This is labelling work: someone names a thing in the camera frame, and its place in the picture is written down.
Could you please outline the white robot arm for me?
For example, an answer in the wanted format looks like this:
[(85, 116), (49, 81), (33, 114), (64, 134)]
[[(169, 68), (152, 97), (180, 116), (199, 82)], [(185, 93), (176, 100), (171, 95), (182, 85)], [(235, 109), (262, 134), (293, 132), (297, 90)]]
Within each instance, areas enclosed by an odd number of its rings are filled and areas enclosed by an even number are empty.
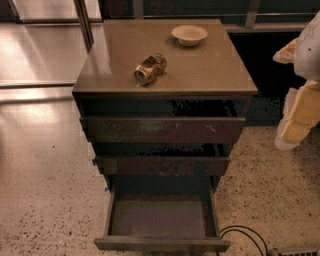
[(292, 63), (295, 74), (306, 80), (299, 89), (289, 89), (274, 141), (279, 150), (292, 150), (320, 122), (320, 11), (273, 60)]

